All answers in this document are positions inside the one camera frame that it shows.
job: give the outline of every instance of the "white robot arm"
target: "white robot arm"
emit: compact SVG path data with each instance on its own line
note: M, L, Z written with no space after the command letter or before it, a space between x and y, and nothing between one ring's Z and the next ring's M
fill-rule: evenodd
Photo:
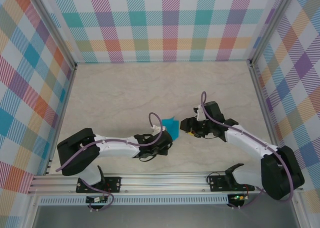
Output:
M154 125L152 129L152 134L110 138L94 134L92 129L85 128L58 144L61 167L57 171L62 170L65 176L76 175L87 184L96 185L104 178L101 169L92 164L96 158L125 156L141 160L151 157L148 160L141 160L146 162L157 155L167 155L173 142L170 134L163 127L164 130L158 138L159 128ZM91 143L94 144L76 154L82 147Z
M225 120L215 101L199 105L193 110L195 116L183 120L181 130L197 138L207 138L206 136L213 134L224 142L241 148L253 158L251 162L236 164L225 171L225 181L230 189L238 184L249 184L263 188L274 199L281 199L290 193L289 179L292 180L294 189L304 184L296 157L289 147L279 148L269 144L247 132L235 120ZM217 122L212 122L207 115ZM290 177L274 153L285 162Z

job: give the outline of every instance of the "blue object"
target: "blue object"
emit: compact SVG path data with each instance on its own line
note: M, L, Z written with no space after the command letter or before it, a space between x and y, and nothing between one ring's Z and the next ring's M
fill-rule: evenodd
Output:
M179 121L171 119L163 119L162 125L165 126L166 131L171 135L172 140L176 140L179 137Z

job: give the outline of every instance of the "marble floor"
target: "marble floor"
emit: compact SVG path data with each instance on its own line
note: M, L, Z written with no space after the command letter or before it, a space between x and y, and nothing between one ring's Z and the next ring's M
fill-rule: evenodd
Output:
M107 137L150 132L151 111L162 119L174 116L181 121L194 115L203 90L207 101L218 102L225 118L269 141L246 62L178 62L79 65L59 142L86 127ZM100 158L94 163L105 173L193 172L226 170L250 159L220 139L180 132L168 156L147 163L127 157ZM59 166L56 152L50 173Z

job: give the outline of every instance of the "colorful checkered pattern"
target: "colorful checkered pattern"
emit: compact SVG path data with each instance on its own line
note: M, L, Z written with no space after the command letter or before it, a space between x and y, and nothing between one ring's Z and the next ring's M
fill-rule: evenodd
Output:
M25 211L71 72L30 0L0 0L0 227L16 227Z
M65 23L60 30L74 55L96 63L247 59L268 0L53 2L44 0L48 10L59 8L52 18Z
M280 143L304 173L309 219L320 227L320 0L292 0L257 72Z
M250 60L252 59L255 51L257 50L257 46L258 46L258 44L260 43L260 40L261 40L261 38L263 37L263 35L265 34L267 28L269 27L270 21L271 21L272 18L274 17L274 14L276 13L276 10L277 10L279 4L281 3L281 1L282 1L282 0L275 0L273 6L272 6L272 8L271 8L271 11L270 11L269 15L268 15L267 19L265 20L262 29L260 30L259 36L258 36L258 38L256 39L256 41L255 41L255 43L254 43L254 46L253 46L253 48L252 48L252 50L251 50L251 52L250 52L250 55L249 55L249 58L248 58L248 59L250 59Z

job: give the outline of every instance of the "purple cable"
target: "purple cable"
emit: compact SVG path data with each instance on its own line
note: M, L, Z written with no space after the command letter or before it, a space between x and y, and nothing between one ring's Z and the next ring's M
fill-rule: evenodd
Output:
M286 199L286 200L279 200L279 201L281 201L281 202L288 202L288 201L290 201L290 200L292 199L293 195L294 195L294 183L293 183L293 181L292 181L290 171L289 171L286 163L284 162L284 160L281 158L281 156L280 156L277 152L275 152L273 149L271 149L268 145L266 145L265 143L263 143L263 142L260 141L259 139L255 138L255 137L252 136L251 134L249 134L249 133L247 133L247 132L245 132L245 131L243 131L243 130L237 129L237 128L235 128L235 127L232 127L232 126L230 126L230 125L223 124L223 123L220 123L219 121L214 120L212 117L209 116L209 114L207 113L207 111L206 111L206 109L205 109L205 102L206 102L206 100L207 100L207 93L206 93L205 91L203 91L202 94L201 94L201 107L202 107L202 109L203 109L204 114L206 115L206 117L207 117L209 120L211 120L212 122L214 122L214 123L216 123L216 124L222 125L222 126L224 126L224 127L226 127L226 128L235 130L235 131L237 131L237 132L239 132L239 133L241 133L241 134L244 134L245 136L249 137L249 138L252 139L253 141L257 142L258 144L262 145L262 146L265 147L266 149L270 150L270 151L278 158L278 160L280 161L280 163L282 164L282 166L283 166L283 168L284 168L284 170L285 170L286 175L288 176L289 185L290 185L290 195L289 195L288 199Z
M92 187L91 185L89 185L88 183L86 183L83 179L82 179L82 182L83 182L88 188L90 188L90 189L93 189L93 190L95 190L95 191L97 191L97 192L101 192L101 193L103 193L103 194L107 194L107 195L108 195L108 199L109 199L109 196L112 197L112 201L111 201L109 204L104 205L101 209L94 209L94 208L92 208L92 207L91 207L91 203L90 203L90 204L89 204L89 208L90 208L91 210L94 210L94 211L97 211L97 212L98 212L98 211L102 211L102 210L104 210L104 209L107 209L110 205L112 205L112 203L113 203L114 200L115 200L115 197L114 197L113 194L111 194L110 192L101 190L101 189L94 188L94 187Z
M59 167L59 168L56 169L55 171L56 171L56 172L59 172L60 170L62 170L63 168L65 168L65 167L66 167L74 158L76 158L82 151L84 151L85 149L89 148L90 146L92 146L92 145L94 145L94 144L99 144L99 143L102 143L102 142L121 142L121 143L126 143L126 144L129 144L129 145L140 146L140 147L144 147L144 146L149 146L149 145L155 144L155 143L160 139L164 127L163 127L163 125L162 125L162 121L161 121L160 117L159 117L156 113L150 112L150 113L149 113L149 122L150 122L151 127L153 126L153 125L152 125L152 122L151 122L151 115L152 115L152 114L158 119L158 121L159 121L159 123L160 123L160 133L159 133L158 137L157 137L154 141L150 142L149 144L135 144L135 143L132 143L132 142L127 142L126 140L122 140L122 139L103 139L103 140L94 141L94 142L91 142L90 144L85 145L85 146L82 147L81 149L79 149L76 153L74 153L73 156L71 156L61 167Z

